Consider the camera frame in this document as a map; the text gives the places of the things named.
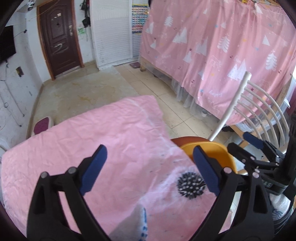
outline brown door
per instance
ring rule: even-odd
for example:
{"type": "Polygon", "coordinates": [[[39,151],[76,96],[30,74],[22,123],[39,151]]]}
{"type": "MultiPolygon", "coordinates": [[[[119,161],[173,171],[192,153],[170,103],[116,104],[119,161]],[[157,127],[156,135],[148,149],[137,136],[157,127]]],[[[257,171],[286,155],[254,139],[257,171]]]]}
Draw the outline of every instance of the brown door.
{"type": "Polygon", "coordinates": [[[43,44],[54,76],[80,65],[72,0],[55,0],[39,7],[43,44]]]}

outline door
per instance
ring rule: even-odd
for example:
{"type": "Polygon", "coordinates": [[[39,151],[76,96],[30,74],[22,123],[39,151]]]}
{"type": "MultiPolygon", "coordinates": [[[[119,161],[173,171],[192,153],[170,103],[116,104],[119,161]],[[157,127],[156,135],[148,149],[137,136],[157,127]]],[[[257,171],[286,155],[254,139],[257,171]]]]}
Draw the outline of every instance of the door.
{"type": "Polygon", "coordinates": [[[54,76],[79,66],[72,22],[72,0],[54,0],[39,7],[40,31],[54,76]]]}
{"type": "Polygon", "coordinates": [[[98,67],[133,57],[132,0],[90,0],[93,43],[98,67]]]}

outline doormat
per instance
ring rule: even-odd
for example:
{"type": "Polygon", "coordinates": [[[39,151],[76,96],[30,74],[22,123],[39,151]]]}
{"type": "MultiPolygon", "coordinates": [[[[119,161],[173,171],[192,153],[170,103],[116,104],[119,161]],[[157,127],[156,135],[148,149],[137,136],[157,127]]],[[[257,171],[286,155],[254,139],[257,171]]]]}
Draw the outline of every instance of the doormat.
{"type": "Polygon", "coordinates": [[[140,68],[141,64],[139,62],[134,62],[134,63],[131,63],[130,66],[132,66],[134,69],[136,69],[136,68],[140,68]]]}

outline security camera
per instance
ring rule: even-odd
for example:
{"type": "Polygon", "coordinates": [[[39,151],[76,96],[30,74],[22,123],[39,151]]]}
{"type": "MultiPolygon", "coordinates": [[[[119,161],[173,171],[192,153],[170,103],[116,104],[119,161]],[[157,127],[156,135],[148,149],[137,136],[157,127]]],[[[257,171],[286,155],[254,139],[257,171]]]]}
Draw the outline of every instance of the security camera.
{"type": "Polygon", "coordinates": [[[28,11],[31,11],[32,10],[33,6],[35,5],[35,1],[36,0],[30,0],[28,2],[28,11]]]}

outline yellow plastic container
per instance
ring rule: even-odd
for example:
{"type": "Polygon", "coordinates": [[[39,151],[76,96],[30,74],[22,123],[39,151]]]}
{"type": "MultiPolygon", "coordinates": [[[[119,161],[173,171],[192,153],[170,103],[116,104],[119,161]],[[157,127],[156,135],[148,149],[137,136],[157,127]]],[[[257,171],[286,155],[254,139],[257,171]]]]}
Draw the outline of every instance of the yellow plastic container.
{"type": "Polygon", "coordinates": [[[227,148],[217,142],[192,142],[187,143],[180,148],[191,158],[193,161],[193,149],[196,146],[200,146],[203,151],[208,155],[208,157],[215,158],[219,164],[224,167],[230,167],[235,173],[237,173],[237,168],[233,160],[232,155],[227,151],[227,148]]]}

